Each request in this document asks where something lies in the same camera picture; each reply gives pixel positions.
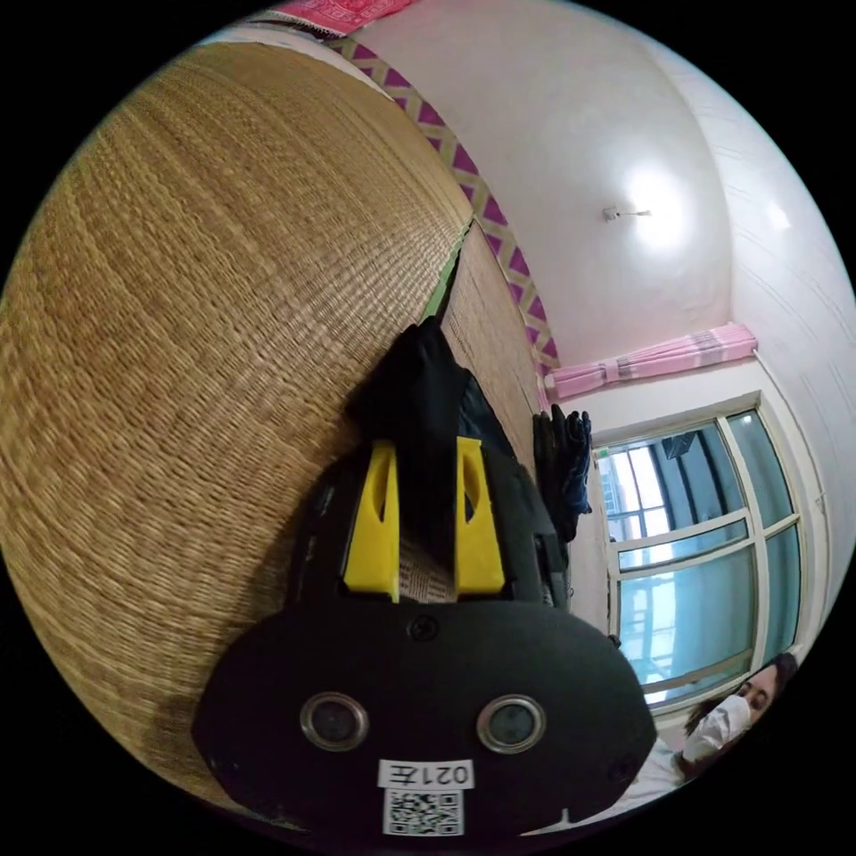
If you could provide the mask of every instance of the face mask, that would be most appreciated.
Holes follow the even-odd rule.
[[[740,695],[730,695],[698,723],[684,745],[684,758],[697,763],[709,758],[749,728],[749,703]]]

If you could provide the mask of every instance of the woman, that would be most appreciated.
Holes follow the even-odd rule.
[[[567,811],[551,827],[526,835],[541,835],[614,818],[659,799],[698,776],[719,759],[769,709],[797,670],[793,654],[778,654],[750,675],[736,693],[701,702],[690,713],[684,730],[687,741],[679,752],[659,737],[642,769],[624,794],[608,809],[571,823]]]

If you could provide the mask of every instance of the dark hair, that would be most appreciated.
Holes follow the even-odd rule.
[[[796,674],[796,670],[799,668],[799,664],[796,661],[796,657],[788,651],[783,652],[782,654],[776,654],[772,660],[768,663],[764,663],[762,667],[753,672],[750,677],[754,677],[758,672],[764,671],[768,669],[770,666],[776,667],[776,694],[773,696],[774,698],[778,698],[781,694],[782,690],[787,686],[790,679]],[[706,702],[701,702],[697,704],[692,713],[689,714],[689,719],[687,719],[687,724],[684,726],[684,734],[689,737],[697,728],[699,722],[701,722],[708,713],[710,713],[715,707],[718,707],[725,699],[728,698],[730,693],[726,695],[720,695],[717,698],[708,699]]]

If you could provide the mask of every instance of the screw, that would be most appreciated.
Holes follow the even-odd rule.
[[[414,642],[430,642],[439,631],[440,625],[430,615],[417,615],[407,629]]]

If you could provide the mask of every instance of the qr code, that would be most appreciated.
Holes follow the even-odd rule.
[[[463,835],[464,794],[387,790],[383,831],[386,835]]]

